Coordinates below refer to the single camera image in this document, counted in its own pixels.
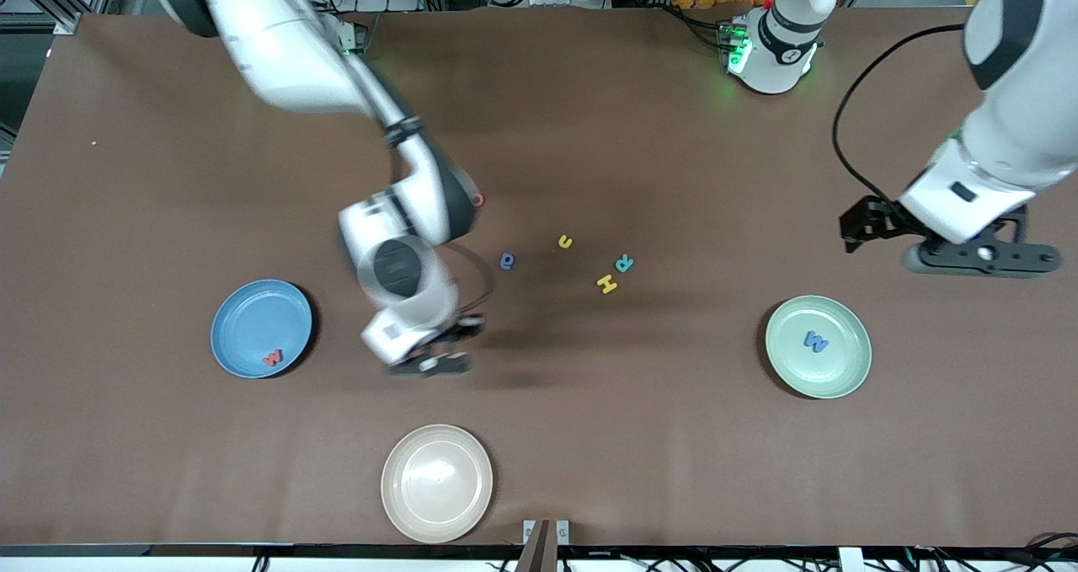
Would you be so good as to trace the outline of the pale green plate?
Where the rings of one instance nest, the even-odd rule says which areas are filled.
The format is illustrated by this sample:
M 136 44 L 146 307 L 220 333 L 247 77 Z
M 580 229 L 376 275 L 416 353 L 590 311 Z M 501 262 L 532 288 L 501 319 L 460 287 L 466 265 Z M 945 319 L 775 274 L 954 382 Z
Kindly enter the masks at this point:
M 803 345 L 806 331 L 830 341 L 820 354 Z M 844 397 L 867 380 L 873 341 L 862 320 L 840 301 L 817 295 L 786 299 L 768 319 L 765 349 L 771 369 L 798 394 Z

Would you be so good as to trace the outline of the beige plate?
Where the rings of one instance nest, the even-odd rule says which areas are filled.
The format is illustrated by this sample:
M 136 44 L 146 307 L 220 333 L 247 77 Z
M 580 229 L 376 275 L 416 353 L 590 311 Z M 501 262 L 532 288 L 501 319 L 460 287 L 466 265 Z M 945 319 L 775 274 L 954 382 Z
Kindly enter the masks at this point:
M 409 540 L 451 543 L 483 519 L 494 486 L 488 450 L 470 431 L 421 425 L 393 445 L 382 466 L 382 507 Z

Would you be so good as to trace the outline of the blue plate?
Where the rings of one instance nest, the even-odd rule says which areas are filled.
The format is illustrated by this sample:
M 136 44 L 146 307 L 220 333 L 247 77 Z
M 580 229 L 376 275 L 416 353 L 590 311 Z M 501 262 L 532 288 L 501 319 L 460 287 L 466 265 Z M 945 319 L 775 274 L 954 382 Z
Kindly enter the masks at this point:
M 250 281 L 221 303 L 211 322 L 211 353 L 220 368 L 249 380 L 270 379 L 296 367 L 309 352 L 317 318 L 307 294 L 284 280 Z M 262 358 L 282 350 L 282 362 Z

